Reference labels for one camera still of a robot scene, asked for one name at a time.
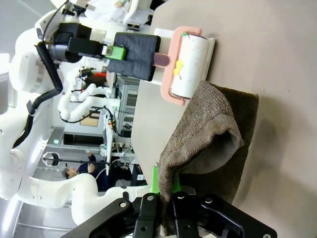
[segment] black pole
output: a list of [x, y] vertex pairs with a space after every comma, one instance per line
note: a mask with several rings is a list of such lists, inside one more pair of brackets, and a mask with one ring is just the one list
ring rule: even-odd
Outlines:
[[49, 159], [49, 158], [43, 158], [43, 160], [53, 160], [58, 162], [73, 162], [73, 163], [80, 163], [80, 164], [109, 165], [108, 162], [96, 162], [96, 161], [62, 160], [62, 159]]

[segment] yellow sticker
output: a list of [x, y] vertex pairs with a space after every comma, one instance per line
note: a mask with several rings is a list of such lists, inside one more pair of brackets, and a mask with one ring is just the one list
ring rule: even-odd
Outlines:
[[184, 66], [183, 60], [180, 59], [176, 62], [176, 68], [174, 69], [175, 76], [179, 75], [179, 72], [183, 68], [183, 66]]

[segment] black pad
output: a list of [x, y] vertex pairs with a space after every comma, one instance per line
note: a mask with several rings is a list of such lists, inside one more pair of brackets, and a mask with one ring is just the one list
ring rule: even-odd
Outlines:
[[125, 47], [124, 60], [110, 59], [109, 72], [152, 81], [155, 67], [154, 53], [159, 52], [160, 37], [153, 35], [118, 32], [114, 46]]

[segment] towel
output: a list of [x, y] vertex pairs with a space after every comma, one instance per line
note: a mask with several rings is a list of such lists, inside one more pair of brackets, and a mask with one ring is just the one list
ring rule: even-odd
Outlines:
[[[245, 112], [244, 103], [245, 109], [249, 106], [252, 108], [251, 115]], [[242, 150], [240, 155], [235, 156], [244, 145], [235, 117], [239, 117], [240, 113], [244, 116], [239, 117], [239, 122], [243, 125], [243, 135], [247, 134], [248, 147], [258, 103], [257, 95], [221, 88], [207, 81], [200, 82], [158, 164], [158, 185], [163, 207], [161, 223], [165, 235], [174, 231], [167, 209], [171, 186], [178, 176], [181, 185], [192, 186], [201, 196], [213, 193], [232, 202], [248, 154]], [[230, 163], [229, 160], [234, 158], [236, 161]]]

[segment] table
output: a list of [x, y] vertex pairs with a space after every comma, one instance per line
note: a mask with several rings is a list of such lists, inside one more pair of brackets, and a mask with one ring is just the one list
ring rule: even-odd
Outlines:
[[[282, 238], [317, 234], [316, 10], [314, 0], [170, 0], [152, 21], [152, 32], [202, 27], [217, 40], [208, 80], [260, 95], [234, 205]], [[132, 144], [147, 181], [183, 111], [141, 82]]]

